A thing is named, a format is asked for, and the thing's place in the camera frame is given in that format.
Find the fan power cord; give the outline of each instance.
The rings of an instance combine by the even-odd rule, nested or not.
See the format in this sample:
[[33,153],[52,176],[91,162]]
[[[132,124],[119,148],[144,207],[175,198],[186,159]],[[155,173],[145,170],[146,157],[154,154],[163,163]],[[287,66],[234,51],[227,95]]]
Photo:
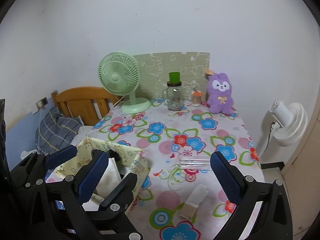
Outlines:
[[121,98],[110,108],[109,112],[111,112],[111,111],[116,107],[116,105],[117,105],[123,98],[124,98],[124,96],[121,97]]
[[270,142],[270,137],[271,137],[271,132],[272,132],[272,130],[273,130],[273,129],[277,129],[277,128],[273,128],[273,127],[272,127],[274,124],[276,124],[276,123],[275,123],[275,122],[272,122],[271,125],[270,125],[270,130],[269,130],[269,135],[268,135],[268,143],[267,143],[267,146],[266,146],[266,148],[264,149],[263,153],[266,152],[266,150],[267,150],[267,148],[268,148],[268,146],[269,146],[269,142]]

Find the fan base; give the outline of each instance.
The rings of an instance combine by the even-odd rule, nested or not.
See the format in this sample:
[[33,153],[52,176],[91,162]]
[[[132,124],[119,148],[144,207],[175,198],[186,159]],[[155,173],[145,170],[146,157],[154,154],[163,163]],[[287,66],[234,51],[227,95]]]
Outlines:
[[126,114],[136,114],[147,110],[151,106],[151,103],[146,98],[136,98],[136,103],[131,105],[130,102],[123,103],[121,111]]

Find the transparent tube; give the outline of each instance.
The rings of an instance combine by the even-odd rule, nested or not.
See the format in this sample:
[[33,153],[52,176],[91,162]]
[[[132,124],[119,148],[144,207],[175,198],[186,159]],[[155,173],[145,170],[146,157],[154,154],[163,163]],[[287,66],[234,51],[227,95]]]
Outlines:
[[210,157],[208,156],[183,156],[178,157],[177,166],[186,170],[212,171],[210,166]]

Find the small glass bottle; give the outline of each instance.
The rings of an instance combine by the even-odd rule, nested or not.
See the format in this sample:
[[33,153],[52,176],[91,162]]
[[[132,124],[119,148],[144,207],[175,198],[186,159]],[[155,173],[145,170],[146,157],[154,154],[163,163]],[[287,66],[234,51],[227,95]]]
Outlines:
[[201,105],[201,97],[203,94],[200,91],[194,90],[191,93],[191,104],[193,106],[199,106]]
[[181,81],[179,72],[169,73],[170,81],[167,82],[168,88],[163,90],[163,100],[167,103],[170,111],[181,111],[183,107]]

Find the floor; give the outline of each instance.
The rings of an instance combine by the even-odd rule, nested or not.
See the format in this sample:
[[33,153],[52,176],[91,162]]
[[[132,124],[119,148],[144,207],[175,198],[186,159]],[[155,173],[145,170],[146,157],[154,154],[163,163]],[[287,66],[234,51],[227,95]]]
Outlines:
[[[287,191],[287,187],[285,185],[284,178],[282,177],[280,170],[278,168],[265,169],[265,170],[262,170],[262,173],[263,173],[265,182],[273,183],[276,179],[279,179],[283,182],[284,188]],[[303,237],[303,235],[305,234],[305,232],[301,232],[298,235],[294,236],[293,240],[300,240]]]

